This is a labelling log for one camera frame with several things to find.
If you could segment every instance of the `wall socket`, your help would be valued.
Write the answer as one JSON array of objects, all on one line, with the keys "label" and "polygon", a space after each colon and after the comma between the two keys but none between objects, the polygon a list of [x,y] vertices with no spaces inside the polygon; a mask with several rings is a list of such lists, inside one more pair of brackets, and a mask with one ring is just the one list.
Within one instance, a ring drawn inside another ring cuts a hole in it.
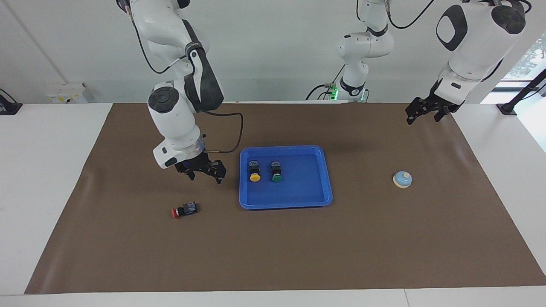
[{"label": "wall socket", "polygon": [[88,103],[92,98],[83,83],[49,84],[45,95],[50,103]]}]

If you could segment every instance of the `white wall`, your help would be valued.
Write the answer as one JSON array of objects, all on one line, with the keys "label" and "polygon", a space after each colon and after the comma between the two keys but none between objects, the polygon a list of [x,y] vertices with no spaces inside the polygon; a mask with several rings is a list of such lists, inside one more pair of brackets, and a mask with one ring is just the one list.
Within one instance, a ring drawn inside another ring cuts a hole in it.
[{"label": "white wall", "polygon": [[[4,1],[53,62],[21,42],[26,33],[16,29],[13,17],[4,18],[9,12],[0,7],[0,86],[24,102],[45,101],[44,84],[63,77],[84,82],[97,102],[142,102],[153,85],[174,77],[148,69],[130,21],[114,0],[0,0],[1,6]],[[371,101],[410,102],[428,94],[450,55],[437,41],[435,26],[457,2],[437,0],[410,29],[391,29],[394,52],[367,61]],[[546,31],[546,2],[532,2],[524,38],[469,102],[481,101]],[[406,24],[424,5],[393,0],[393,18]],[[343,64],[335,51],[338,38],[364,30],[355,17],[355,0],[194,0],[185,12],[211,42],[209,60],[227,101],[304,99]],[[23,41],[31,43],[26,36]],[[157,68],[164,67],[151,57]]]}]

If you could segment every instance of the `white table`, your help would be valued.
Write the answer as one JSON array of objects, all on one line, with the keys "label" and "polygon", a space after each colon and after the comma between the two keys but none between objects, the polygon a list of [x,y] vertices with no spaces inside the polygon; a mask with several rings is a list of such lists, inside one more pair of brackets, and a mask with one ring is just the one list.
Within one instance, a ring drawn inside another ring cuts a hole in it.
[{"label": "white table", "polygon": [[[25,105],[0,117],[0,306],[545,306],[546,286],[424,290],[22,296],[111,104]],[[517,117],[465,105],[455,119],[543,271],[546,153]]]}]

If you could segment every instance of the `blue tray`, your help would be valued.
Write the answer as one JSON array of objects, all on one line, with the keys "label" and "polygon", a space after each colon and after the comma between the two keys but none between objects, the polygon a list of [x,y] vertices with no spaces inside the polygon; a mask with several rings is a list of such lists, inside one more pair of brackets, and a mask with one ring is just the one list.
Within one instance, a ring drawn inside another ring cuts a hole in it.
[{"label": "blue tray", "polygon": [[[248,163],[260,164],[259,182],[251,182]],[[283,181],[271,180],[271,162],[280,161]],[[247,210],[329,205],[332,188],[324,151],[319,146],[249,147],[241,152],[239,202]]]}]

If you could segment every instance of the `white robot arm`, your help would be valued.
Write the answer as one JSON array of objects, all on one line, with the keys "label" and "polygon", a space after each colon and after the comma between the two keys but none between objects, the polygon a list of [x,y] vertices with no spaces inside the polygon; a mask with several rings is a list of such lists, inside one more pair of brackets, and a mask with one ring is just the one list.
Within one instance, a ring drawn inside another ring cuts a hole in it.
[{"label": "white robot arm", "polygon": [[385,0],[364,0],[359,16],[366,32],[345,35],[338,43],[337,53],[345,61],[345,72],[336,84],[338,99],[362,100],[369,71],[362,60],[386,56],[394,48],[394,38],[388,32]]},{"label": "white robot arm", "polygon": [[406,108],[408,124],[438,111],[440,121],[456,112],[468,94],[500,66],[525,28],[525,10],[518,0],[463,1],[446,10],[436,27],[440,42],[453,53],[430,95]]},{"label": "white robot arm", "polygon": [[181,10],[189,5],[189,0],[117,1],[131,16],[137,33],[149,41],[154,54],[168,62],[186,57],[192,65],[192,71],[185,76],[182,63],[173,66],[178,79],[156,85],[149,96],[150,115],[165,137],[153,150],[157,163],[162,168],[175,166],[191,180],[194,172],[203,172],[220,184],[226,169],[222,161],[209,160],[193,114],[217,109],[224,97],[205,48],[182,17]]}]

